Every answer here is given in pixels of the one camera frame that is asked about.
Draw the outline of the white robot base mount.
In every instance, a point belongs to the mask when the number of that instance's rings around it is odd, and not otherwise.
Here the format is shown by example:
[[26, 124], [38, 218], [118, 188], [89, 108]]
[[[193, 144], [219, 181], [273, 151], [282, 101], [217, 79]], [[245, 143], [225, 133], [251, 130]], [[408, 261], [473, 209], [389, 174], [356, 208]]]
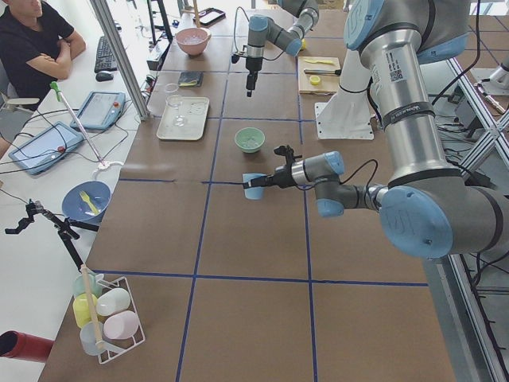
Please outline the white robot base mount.
[[339, 88], [327, 103], [316, 103], [319, 139], [372, 140], [367, 88], [371, 72], [357, 51], [348, 50], [341, 69]]

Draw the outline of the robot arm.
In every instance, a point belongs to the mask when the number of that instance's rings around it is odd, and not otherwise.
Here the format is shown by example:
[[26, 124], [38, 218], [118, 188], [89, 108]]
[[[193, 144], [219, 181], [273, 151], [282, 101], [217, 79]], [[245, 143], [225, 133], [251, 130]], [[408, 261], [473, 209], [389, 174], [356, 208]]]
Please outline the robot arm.
[[347, 16], [340, 88], [324, 114], [345, 127], [367, 90], [375, 92], [394, 166], [388, 185], [345, 185], [339, 153], [300, 159], [281, 146], [285, 165], [244, 187], [310, 183], [322, 216], [375, 210], [387, 239], [412, 256], [507, 251], [508, 200], [495, 190], [467, 186], [447, 162], [421, 72], [423, 64], [464, 50], [469, 9], [466, 1], [357, 1]]
[[319, 21], [319, 6], [316, 1], [278, 1], [278, 5], [297, 20], [288, 29], [282, 28], [272, 18], [255, 14], [248, 22], [247, 47], [245, 50], [248, 70], [246, 90], [251, 97], [255, 90], [258, 73], [262, 70], [265, 44], [271, 44], [295, 57], [301, 50], [302, 40]]

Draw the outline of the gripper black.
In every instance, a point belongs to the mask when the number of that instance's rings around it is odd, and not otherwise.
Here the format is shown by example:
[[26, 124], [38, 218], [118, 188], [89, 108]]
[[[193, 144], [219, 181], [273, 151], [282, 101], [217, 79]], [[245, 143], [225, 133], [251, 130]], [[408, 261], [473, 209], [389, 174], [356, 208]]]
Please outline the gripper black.
[[246, 69], [249, 71], [246, 82], [247, 97], [252, 97], [252, 91], [256, 88], [258, 73], [262, 70], [262, 58], [247, 57]]
[[291, 164], [285, 164], [283, 166], [277, 167], [274, 170], [274, 173], [269, 175], [268, 177], [255, 177], [243, 182], [244, 189], [271, 186], [277, 186], [280, 189], [295, 186], [295, 180], [293, 179]]

